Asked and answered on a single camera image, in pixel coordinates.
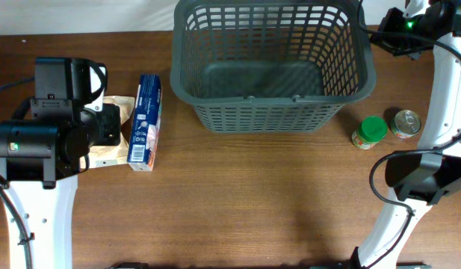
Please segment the blue box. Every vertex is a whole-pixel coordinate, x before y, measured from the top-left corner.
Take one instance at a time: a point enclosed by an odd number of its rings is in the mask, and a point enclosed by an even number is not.
[[[134,171],[152,171],[161,127],[162,87],[158,75],[140,77],[127,162]]]

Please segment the cable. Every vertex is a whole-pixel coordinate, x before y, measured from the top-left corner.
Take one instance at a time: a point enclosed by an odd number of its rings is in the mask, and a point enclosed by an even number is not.
[[[91,93],[91,102],[96,101],[102,94],[102,92],[107,88],[107,78],[102,72],[102,70],[99,68],[99,65],[96,64],[94,61],[87,60],[87,64],[96,72],[97,76],[99,77],[99,80],[101,81],[101,86],[99,86],[99,89],[97,89],[95,92]]]
[[[79,172],[79,173],[84,173],[84,172],[86,172],[86,171],[89,170],[89,166],[90,166],[89,154],[86,154],[86,155],[84,156],[84,160],[86,161],[86,168],[84,168],[84,169],[83,169],[81,172]]]
[[[21,105],[14,111],[13,116],[11,116],[12,120],[23,120],[26,114],[31,108],[31,100],[34,99],[34,96],[29,96],[24,101],[21,102]]]
[[[29,244],[29,241],[32,240],[33,238],[28,236],[28,233],[26,232],[26,228],[24,226],[24,223],[22,222],[21,217],[19,216],[18,211],[14,207],[13,203],[9,200],[9,197],[6,195],[1,185],[0,185],[0,197],[3,203],[6,205],[7,210],[9,210],[9,212],[13,216],[13,219],[16,222],[16,225],[18,226],[18,230],[19,230],[19,234],[21,238],[21,241],[18,243],[18,245],[22,245],[24,247],[26,268],[32,269],[33,264],[32,264],[32,257],[31,257],[31,245]]]
[[[441,43],[441,42],[439,42],[437,40],[432,40],[430,38],[422,37],[422,36],[419,36],[419,35],[416,35],[416,34],[396,33],[396,32],[381,32],[381,31],[368,30],[365,26],[362,25],[362,23],[361,23],[361,21],[359,19],[360,14],[361,14],[361,10],[362,10],[363,1],[364,0],[360,0],[360,2],[359,2],[358,10],[356,12],[356,20],[358,22],[359,29],[362,30],[363,32],[365,32],[366,34],[376,34],[376,35],[387,36],[387,37],[399,37],[399,38],[407,38],[407,39],[419,40],[421,42],[429,43],[429,44],[432,44],[434,46],[438,46],[440,48],[443,48],[443,49],[447,50],[448,52],[453,54],[456,58],[458,58],[458,60],[461,62],[461,54],[456,49],[450,47],[449,45]],[[407,230],[407,228],[408,228],[408,226],[409,226],[409,224],[411,222],[412,217],[414,216],[414,212],[413,212],[411,206],[409,206],[409,205],[407,205],[405,203],[402,203],[402,202],[396,202],[396,201],[388,200],[378,192],[378,190],[376,189],[376,187],[374,185],[374,174],[375,174],[377,168],[383,162],[388,161],[389,159],[401,157],[401,156],[404,156],[404,155],[420,155],[420,154],[424,154],[424,153],[442,154],[442,152],[445,149],[449,149],[450,147],[454,146],[456,143],[459,143],[460,141],[461,141],[461,132],[456,137],[453,137],[453,139],[451,141],[449,141],[448,143],[446,143],[445,145],[435,147],[433,149],[416,149],[416,150],[393,152],[391,154],[388,154],[388,155],[382,157],[380,160],[378,160],[376,162],[376,164],[374,164],[374,166],[371,168],[371,172],[370,172],[370,176],[369,176],[371,190],[378,197],[378,199],[382,200],[383,202],[386,202],[386,203],[392,204],[392,205],[403,206],[404,208],[406,208],[406,210],[408,211],[408,216],[407,216],[405,224],[403,225],[401,233],[399,234],[399,236],[397,237],[397,239],[393,243],[393,245],[384,254],[382,254],[376,261],[374,261],[369,266],[364,267],[364,268],[366,268],[366,269],[372,268],[378,262],[383,260],[389,253],[391,253],[391,251],[393,251],[393,249],[400,243],[401,239],[403,238],[403,236],[404,236],[404,234],[405,234],[405,232],[406,232],[406,230]]]
[[[34,81],[34,77],[32,78],[25,78],[23,80],[20,80],[20,81],[16,81],[16,82],[13,82],[13,83],[9,83],[9,84],[6,84],[6,85],[2,85],[0,86],[0,92],[2,92],[3,90],[6,90],[10,87],[14,87],[14,86],[18,86],[18,85],[21,85],[21,84],[24,84],[24,83],[28,83],[28,82],[31,82],[31,81]]]

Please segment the gray plastic basket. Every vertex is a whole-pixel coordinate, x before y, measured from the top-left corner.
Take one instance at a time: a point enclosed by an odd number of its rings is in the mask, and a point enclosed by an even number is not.
[[[213,132],[314,131],[376,84],[353,0],[181,0],[170,82]]]

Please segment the green light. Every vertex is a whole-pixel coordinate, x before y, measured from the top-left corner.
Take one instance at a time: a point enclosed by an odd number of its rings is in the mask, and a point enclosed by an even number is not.
[[[11,151],[18,151],[19,150],[19,145],[17,143],[10,143],[9,144],[9,149]]]

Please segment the tin can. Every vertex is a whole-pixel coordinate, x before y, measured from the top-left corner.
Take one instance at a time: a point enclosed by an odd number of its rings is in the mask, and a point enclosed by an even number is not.
[[[414,111],[403,110],[392,120],[391,130],[399,138],[410,138],[421,130],[421,120]]]

